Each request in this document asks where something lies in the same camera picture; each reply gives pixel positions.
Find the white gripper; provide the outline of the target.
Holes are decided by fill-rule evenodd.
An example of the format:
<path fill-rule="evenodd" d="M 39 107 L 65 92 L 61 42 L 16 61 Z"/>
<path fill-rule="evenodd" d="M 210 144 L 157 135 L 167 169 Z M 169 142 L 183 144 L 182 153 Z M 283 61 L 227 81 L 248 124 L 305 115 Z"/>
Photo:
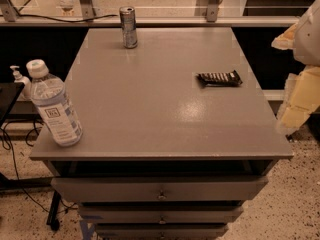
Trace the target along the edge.
<path fill-rule="evenodd" d="M 320 107 L 320 0 L 315 0 L 299 19 L 276 37 L 271 46 L 292 50 L 294 58 L 305 64 L 298 75 L 290 73 L 285 82 L 284 100 L 277 112 L 276 129 L 293 134 Z"/>

